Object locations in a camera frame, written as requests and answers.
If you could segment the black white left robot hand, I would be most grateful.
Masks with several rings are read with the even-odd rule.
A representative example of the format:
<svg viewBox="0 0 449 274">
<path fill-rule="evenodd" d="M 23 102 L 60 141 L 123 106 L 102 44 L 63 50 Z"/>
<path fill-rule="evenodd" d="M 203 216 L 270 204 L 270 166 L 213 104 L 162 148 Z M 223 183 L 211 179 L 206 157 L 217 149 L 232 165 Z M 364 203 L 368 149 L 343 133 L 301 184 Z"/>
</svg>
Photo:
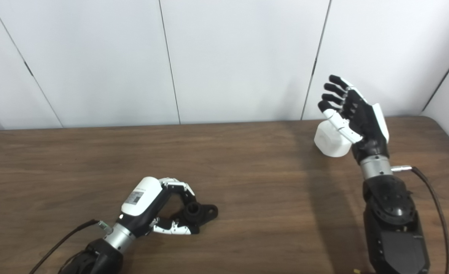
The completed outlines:
<svg viewBox="0 0 449 274">
<path fill-rule="evenodd" d="M 192 235 L 199 234 L 197 225 L 189 224 L 177 217 L 165 219 L 158 217 L 160 210 L 173 194 L 179 194 L 184 205 L 196 201 L 191 187 L 175 178 L 144 177 L 133 189 L 121 206 L 116 223 L 127 229 L 135 238 L 150 232 L 160 234 Z"/>
</svg>

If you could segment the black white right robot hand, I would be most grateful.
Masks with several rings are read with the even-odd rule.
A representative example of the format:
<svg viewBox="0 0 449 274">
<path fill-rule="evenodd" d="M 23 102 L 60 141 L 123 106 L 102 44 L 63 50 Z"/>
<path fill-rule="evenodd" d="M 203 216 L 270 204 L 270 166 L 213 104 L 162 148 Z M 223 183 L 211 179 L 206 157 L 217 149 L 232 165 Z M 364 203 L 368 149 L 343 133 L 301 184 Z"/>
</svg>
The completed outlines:
<svg viewBox="0 0 449 274">
<path fill-rule="evenodd" d="M 352 144 L 358 164 L 371 156 L 389 158 L 389 132 L 380 104 L 369 104 L 357 87 L 340 76 L 329 75 L 317 104 L 326 120 Z"/>
</svg>

